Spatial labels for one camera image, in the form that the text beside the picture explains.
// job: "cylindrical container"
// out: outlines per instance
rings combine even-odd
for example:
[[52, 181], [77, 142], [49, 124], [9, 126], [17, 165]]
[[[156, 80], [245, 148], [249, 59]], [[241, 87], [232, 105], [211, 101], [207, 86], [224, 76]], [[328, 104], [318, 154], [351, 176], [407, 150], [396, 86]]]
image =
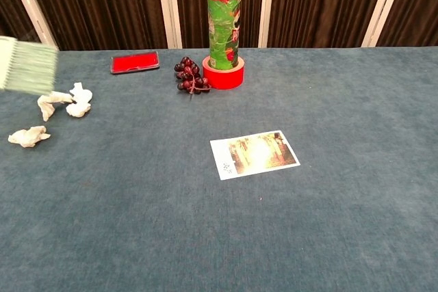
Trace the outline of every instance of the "cylindrical container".
[[207, 0], [210, 63], [217, 70], [238, 65], [240, 0]]

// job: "blue felt tablecloth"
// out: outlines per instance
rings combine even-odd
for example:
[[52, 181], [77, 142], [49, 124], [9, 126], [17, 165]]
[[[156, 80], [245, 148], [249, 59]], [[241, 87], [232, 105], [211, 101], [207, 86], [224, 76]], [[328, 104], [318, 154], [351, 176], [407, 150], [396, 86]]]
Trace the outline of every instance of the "blue felt tablecloth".
[[[63, 52], [44, 124], [0, 94], [0, 291], [438, 291], [438, 48], [242, 49], [245, 82], [189, 95], [130, 51]], [[301, 166], [220, 181], [210, 140], [280, 129]]]

